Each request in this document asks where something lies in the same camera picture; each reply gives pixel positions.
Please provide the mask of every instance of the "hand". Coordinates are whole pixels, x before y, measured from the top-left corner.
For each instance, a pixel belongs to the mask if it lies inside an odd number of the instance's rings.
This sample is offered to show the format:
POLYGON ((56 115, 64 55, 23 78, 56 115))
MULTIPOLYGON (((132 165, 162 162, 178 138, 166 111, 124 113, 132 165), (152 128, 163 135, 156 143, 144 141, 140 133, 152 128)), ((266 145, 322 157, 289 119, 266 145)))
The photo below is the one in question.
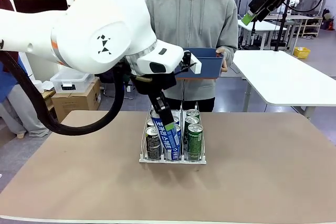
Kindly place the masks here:
MULTIPOLYGON (((223 53, 225 52, 225 49, 224 48, 219 48, 216 50, 216 56, 217 57, 222 57, 223 53)), ((223 63, 222 63, 222 69, 221 69, 222 72, 227 72, 227 64, 226 64, 226 59, 224 58, 223 59, 223 63)))

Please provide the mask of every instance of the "wire can holder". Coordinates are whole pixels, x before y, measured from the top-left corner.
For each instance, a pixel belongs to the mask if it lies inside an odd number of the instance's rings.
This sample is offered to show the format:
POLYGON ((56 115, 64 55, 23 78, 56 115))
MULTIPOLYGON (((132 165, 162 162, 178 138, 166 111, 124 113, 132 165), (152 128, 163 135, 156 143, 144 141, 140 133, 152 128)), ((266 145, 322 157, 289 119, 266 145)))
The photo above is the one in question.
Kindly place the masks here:
MULTIPOLYGON (((201 153, 200 153, 200 157, 199 160, 197 161, 189 161, 188 160, 188 151, 187 151, 187 146, 185 148, 184 143, 183 143, 183 139, 184 139, 184 120, 186 118, 186 111, 182 110, 182 105, 179 111, 172 111, 173 116, 178 116, 178 118, 180 119, 180 127, 181 127, 181 146, 180 146, 180 159, 176 160, 176 161, 170 161, 167 160, 165 158, 164 155, 164 147, 163 144, 161 142, 161 158, 158 160, 152 160, 148 158, 148 154, 147 154, 147 148, 146 148, 146 129, 147 129, 147 120, 151 119, 151 111, 152 111, 153 107, 150 106, 148 113, 147 113, 147 117, 145 120, 145 125, 144 125, 144 130, 143 130, 143 134, 142 134, 142 140, 141 140, 141 152, 140 152, 140 159, 139 162, 140 163, 159 163, 159 164, 192 164, 192 165, 205 165, 206 164, 206 159, 205 159, 205 140, 204 140, 204 132, 202 133, 202 148, 201 148, 201 153)), ((199 117, 199 124, 202 125, 202 119, 201 119, 201 115, 199 117)))

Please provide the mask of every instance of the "yellow bin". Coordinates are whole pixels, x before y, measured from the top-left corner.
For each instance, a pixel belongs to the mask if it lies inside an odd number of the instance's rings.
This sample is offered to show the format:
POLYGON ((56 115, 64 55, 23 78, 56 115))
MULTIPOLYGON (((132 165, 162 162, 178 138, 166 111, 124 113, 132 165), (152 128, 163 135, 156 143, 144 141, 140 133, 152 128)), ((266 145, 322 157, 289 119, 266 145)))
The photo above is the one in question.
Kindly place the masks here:
POLYGON ((310 53, 310 49, 307 47, 296 47, 294 49, 294 56, 298 57, 298 59, 307 59, 310 53))

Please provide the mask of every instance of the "red clothing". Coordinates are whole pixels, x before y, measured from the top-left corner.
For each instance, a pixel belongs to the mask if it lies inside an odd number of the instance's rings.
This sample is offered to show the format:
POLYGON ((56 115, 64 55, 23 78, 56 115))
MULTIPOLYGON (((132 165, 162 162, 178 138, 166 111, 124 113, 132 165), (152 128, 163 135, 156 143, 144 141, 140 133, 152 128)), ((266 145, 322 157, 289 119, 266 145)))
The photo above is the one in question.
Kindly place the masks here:
MULTIPOLYGON (((13 8, 12 3, 11 3, 10 0, 0 0, 0 9, 14 11, 14 8, 13 8)), ((18 58, 19 58, 19 53, 18 52, 8 52, 8 53, 10 54, 10 56, 14 60, 16 60, 16 62, 18 61, 18 58)), ((9 72, 5 67, 4 67, 3 71, 4 72, 9 72)))

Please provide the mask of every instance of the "logo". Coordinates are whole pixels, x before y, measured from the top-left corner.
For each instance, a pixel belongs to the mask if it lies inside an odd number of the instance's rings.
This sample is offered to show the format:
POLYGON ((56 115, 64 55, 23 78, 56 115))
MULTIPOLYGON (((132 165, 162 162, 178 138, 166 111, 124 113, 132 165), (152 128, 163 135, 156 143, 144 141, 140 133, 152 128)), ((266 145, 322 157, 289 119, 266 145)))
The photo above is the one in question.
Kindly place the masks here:
POLYGON ((101 35, 97 39, 101 39, 101 42, 103 44, 103 49, 101 51, 98 51, 98 54, 100 54, 101 52, 109 52, 109 54, 111 55, 110 51, 105 47, 107 41, 109 41, 111 38, 106 39, 105 35, 101 35))

